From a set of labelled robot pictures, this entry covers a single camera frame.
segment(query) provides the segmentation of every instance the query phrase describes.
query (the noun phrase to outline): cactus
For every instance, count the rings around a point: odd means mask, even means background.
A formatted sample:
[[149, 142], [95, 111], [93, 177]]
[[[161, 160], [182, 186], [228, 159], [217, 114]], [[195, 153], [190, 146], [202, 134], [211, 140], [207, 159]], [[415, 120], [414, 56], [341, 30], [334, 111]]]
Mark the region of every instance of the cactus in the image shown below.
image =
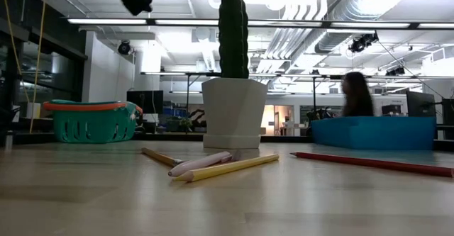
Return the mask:
[[249, 77], [248, 15], [243, 0], [221, 0], [219, 8], [221, 77]]

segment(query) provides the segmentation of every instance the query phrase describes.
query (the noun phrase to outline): woman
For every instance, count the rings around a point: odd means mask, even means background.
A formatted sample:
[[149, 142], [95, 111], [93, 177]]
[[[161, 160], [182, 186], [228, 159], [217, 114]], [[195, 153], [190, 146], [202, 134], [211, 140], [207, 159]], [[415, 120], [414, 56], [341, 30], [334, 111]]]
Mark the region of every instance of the woman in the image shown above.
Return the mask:
[[344, 76], [342, 90], [345, 94], [343, 116], [374, 116], [374, 105], [364, 76], [350, 72]]

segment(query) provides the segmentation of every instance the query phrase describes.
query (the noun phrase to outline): pink pencil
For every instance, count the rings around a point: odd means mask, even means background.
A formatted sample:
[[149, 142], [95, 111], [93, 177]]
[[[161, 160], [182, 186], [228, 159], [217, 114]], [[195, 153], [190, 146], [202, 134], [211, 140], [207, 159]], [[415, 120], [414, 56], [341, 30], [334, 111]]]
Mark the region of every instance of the pink pencil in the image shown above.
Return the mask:
[[209, 156], [201, 158], [201, 159], [184, 162], [182, 164], [178, 164], [173, 169], [171, 169], [169, 171], [169, 176], [180, 176], [189, 170], [208, 167], [210, 165], [224, 161], [224, 160], [228, 159], [229, 157], [231, 158], [230, 153], [227, 151], [224, 151], [224, 152], [220, 152], [217, 154], [209, 155]]

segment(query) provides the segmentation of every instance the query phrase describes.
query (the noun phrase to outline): blue tray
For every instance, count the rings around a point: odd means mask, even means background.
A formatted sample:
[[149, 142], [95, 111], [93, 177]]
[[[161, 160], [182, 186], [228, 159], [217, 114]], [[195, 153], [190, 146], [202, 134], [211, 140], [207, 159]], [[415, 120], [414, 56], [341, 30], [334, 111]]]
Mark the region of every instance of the blue tray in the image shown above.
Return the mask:
[[358, 116], [315, 120], [314, 142], [358, 150], [432, 150], [435, 118]]

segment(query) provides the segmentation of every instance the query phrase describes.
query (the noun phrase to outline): white pot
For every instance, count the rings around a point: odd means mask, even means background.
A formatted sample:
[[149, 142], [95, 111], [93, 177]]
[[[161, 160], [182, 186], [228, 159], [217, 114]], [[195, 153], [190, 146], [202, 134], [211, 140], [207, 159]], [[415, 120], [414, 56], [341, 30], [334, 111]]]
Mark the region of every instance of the white pot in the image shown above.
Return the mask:
[[216, 78], [201, 88], [207, 125], [204, 147], [258, 148], [267, 86], [251, 79]]

